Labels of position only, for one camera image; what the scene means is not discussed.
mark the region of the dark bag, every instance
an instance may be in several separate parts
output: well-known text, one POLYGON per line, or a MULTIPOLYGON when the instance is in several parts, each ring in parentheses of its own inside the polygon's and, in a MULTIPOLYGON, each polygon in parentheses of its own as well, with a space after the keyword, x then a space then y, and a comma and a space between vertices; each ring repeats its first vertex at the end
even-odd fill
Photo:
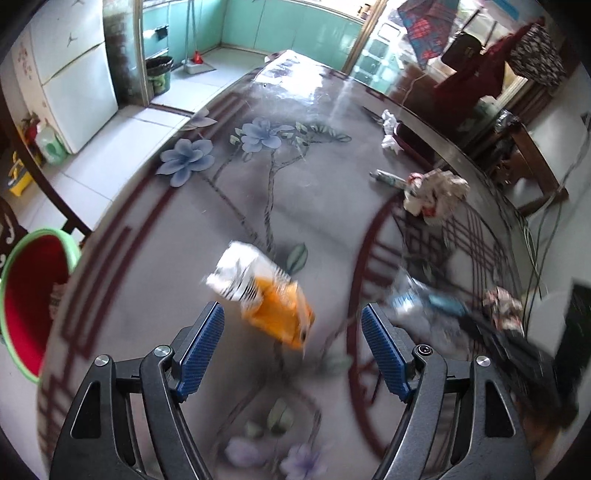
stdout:
POLYGON ((449 48, 441 56, 441 61, 457 72, 462 70, 468 61, 475 55, 480 55, 480 52, 488 45, 488 42, 491 40, 492 34, 495 31, 496 22, 493 24, 491 32, 488 34, 484 47, 482 46, 482 43, 480 43, 480 40, 474 35, 466 33, 464 30, 467 29, 468 25, 472 23, 478 14, 480 14, 480 9, 477 9, 472 14, 462 29, 456 34, 452 44, 449 45, 449 48))
POLYGON ((516 75, 547 87, 557 87, 566 77, 562 60, 550 35, 537 23, 511 50, 507 63, 516 75))

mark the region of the green trash can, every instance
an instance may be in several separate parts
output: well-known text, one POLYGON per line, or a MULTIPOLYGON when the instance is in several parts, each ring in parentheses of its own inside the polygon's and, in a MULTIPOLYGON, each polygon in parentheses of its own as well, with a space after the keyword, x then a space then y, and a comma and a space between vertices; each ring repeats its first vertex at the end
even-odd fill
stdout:
POLYGON ((170 71, 173 69, 174 59, 169 56, 155 57, 146 60, 148 80, 154 88, 154 95, 162 95, 170 90, 170 71))

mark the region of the cable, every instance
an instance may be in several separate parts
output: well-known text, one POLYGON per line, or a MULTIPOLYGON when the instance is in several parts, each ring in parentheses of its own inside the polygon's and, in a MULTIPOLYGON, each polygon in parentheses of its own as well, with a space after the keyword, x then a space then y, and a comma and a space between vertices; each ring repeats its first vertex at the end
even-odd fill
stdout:
POLYGON ((408 96, 410 95, 410 92, 413 91, 414 84, 417 83, 419 80, 425 78, 426 76, 427 76, 427 72, 423 73, 420 77, 415 78, 410 83, 410 88, 407 90, 406 94, 404 95, 404 98, 402 99, 402 103, 400 104, 400 108, 398 108, 398 115, 394 115, 396 118, 398 118, 400 116, 400 113, 402 113, 402 109, 404 108, 404 104, 406 103, 406 100, 407 100, 408 96))
MULTIPOLYGON (((544 256, 542 257, 542 263, 540 265, 540 275, 544 271, 544 264, 546 262, 546 256, 548 255, 548 252, 550 251, 552 240, 554 240, 554 236, 556 235, 556 232, 558 231, 558 225, 560 224, 560 216, 561 216, 561 214, 562 214, 562 202, 560 202, 558 204, 558 216, 556 217, 556 222, 554 223, 554 228, 552 229, 552 233, 550 234, 550 237, 549 237, 549 240, 548 240, 548 247, 544 251, 544 256)), ((531 311, 534 308, 534 297, 532 297, 532 299, 531 299, 530 309, 529 309, 529 312, 527 314, 527 324, 530 323, 531 311)))
MULTIPOLYGON (((552 204, 552 202, 554 201, 554 199, 556 198, 556 196, 564 189, 565 185, 566 185, 566 181, 569 179, 570 175, 575 171, 575 169, 577 169, 581 163, 583 162, 583 160, 585 159, 585 157, 587 156, 587 153, 589 152, 589 147, 591 146, 591 130, 590 130, 590 125, 591 125, 591 115, 589 117, 587 117, 587 120, 585 122, 585 130, 586 130, 586 135, 585 135, 585 139, 583 141, 583 144, 581 145, 581 148, 579 149, 579 153, 577 155, 577 158, 575 159, 575 161, 573 162, 573 164, 569 167, 569 169, 566 171, 566 173, 564 174, 564 177, 562 179, 562 182, 560 183, 559 187, 554 191, 554 193, 550 196, 550 198, 546 201, 546 203, 542 206, 542 208, 544 209, 544 212, 542 214, 542 218, 540 220, 540 224, 538 226, 538 232, 536 235, 536 242, 535 242, 535 248, 533 250, 533 252, 530 252, 530 260, 532 260, 532 272, 530 274, 530 280, 528 282, 528 287, 527 287, 527 291, 526 291, 526 295, 525 295, 525 304, 524 304, 524 312, 522 315, 522 321, 524 323, 524 328, 527 331, 527 326, 529 324, 530 321, 530 316, 531 316, 531 312, 533 309, 533 304, 534 304, 534 299, 531 299, 531 304, 529 305, 529 310, 528 310, 528 302, 530 299, 530 291, 531 291, 531 287, 532 287, 532 280, 534 278, 534 273, 535 276, 537 278, 537 283, 535 285, 534 288, 534 296, 535 296, 535 291, 538 290, 540 288, 540 283, 541 283, 541 275, 544 269, 544 263, 546 260, 546 257, 548 255, 548 252, 552 246, 552 241, 554 240, 554 237, 556 235, 556 232, 558 230, 558 226, 560 224, 560 219, 561 219, 561 214, 562 214, 562 202, 560 202, 560 204, 558 205, 558 214, 554 223, 554 228, 552 230, 552 233, 550 234, 550 237, 548 237, 548 242, 546 245, 546 249, 544 251, 544 255, 542 257, 542 263, 539 267, 539 270, 537 269, 537 259, 538 259, 538 249, 540 247, 540 239, 541 239, 541 233, 542 233, 542 227, 544 226, 545 220, 547 218, 547 215, 550 211, 550 205, 552 204)), ((531 245, 528 244, 529 240, 526 236, 526 245, 528 245, 528 252, 530 251, 531 245)))

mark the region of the teal kitchen cabinet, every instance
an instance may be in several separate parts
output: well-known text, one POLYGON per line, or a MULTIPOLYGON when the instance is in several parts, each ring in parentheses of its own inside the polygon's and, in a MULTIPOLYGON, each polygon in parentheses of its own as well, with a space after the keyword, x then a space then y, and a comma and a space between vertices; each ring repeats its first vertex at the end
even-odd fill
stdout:
MULTIPOLYGON (((195 0, 196 48, 210 50, 222 42, 224 12, 228 0, 195 0)), ((185 58, 187 0, 170 2, 143 13, 143 29, 151 30, 168 24, 168 37, 158 41, 156 35, 144 39, 144 55, 149 57, 168 47, 176 66, 185 58)), ((193 49, 193 21, 189 22, 189 52, 193 49)))
MULTIPOLYGON (((168 55, 174 58, 174 64, 178 65, 184 60, 185 40, 187 31, 187 2, 174 2, 169 4, 168 21, 168 55)), ((201 2, 195 1, 195 24, 199 25, 201 17, 201 2)))
POLYGON ((202 0, 197 30, 197 49, 210 50, 222 42, 223 16, 227 0, 202 0))
POLYGON ((293 47, 308 8, 284 0, 266 0, 256 35, 255 49, 267 52, 293 47))
MULTIPOLYGON (((168 5, 161 5, 159 7, 144 10, 142 21, 144 24, 144 31, 154 30, 168 24, 168 5)), ((144 38, 144 56, 146 58, 156 55, 167 47, 168 37, 158 40, 158 36, 154 33, 154 35, 144 38)))
POLYGON ((336 70, 362 24, 312 5, 287 0, 228 0, 222 43, 275 53, 292 49, 336 70))
POLYGON ((295 36, 293 50, 341 70, 361 25, 319 8, 308 7, 295 36))
POLYGON ((255 48, 265 0, 228 0, 222 43, 255 48))

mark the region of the crumpled paper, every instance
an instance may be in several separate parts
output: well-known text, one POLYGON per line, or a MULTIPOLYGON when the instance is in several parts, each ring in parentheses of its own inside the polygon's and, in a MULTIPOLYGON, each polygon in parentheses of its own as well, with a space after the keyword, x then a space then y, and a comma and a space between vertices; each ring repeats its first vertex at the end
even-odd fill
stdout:
POLYGON ((67 286, 67 283, 54 283, 51 288, 51 293, 49 295, 49 318, 52 320, 57 319, 57 312, 60 308, 61 299, 66 293, 67 286))
POLYGON ((258 248, 231 242, 206 284, 240 302, 242 318, 294 349, 303 349, 315 315, 301 287, 258 248))
POLYGON ((404 209, 414 216, 423 214, 428 225, 439 225, 452 215, 469 190, 468 182, 450 171, 413 173, 404 192, 404 209))
POLYGON ((489 309, 497 330, 516 330, 525 335, 521 323, 523 305, 504 288, 495 287, 487 291, 482 304, 489 309))
POLYGON ((394 150, 396 155, 398 155, 402 151, 402 147, 398 145, 398 142, 396 142, 393 137, 396 126, 398 125, 398 120, 396 120, 396 117, 392 115, 389 110, 384 110, 384 113, 382 113, 382 120, 384 120, 384 133, 386 134, 382 140, 382 148, 390 148, 394 150))

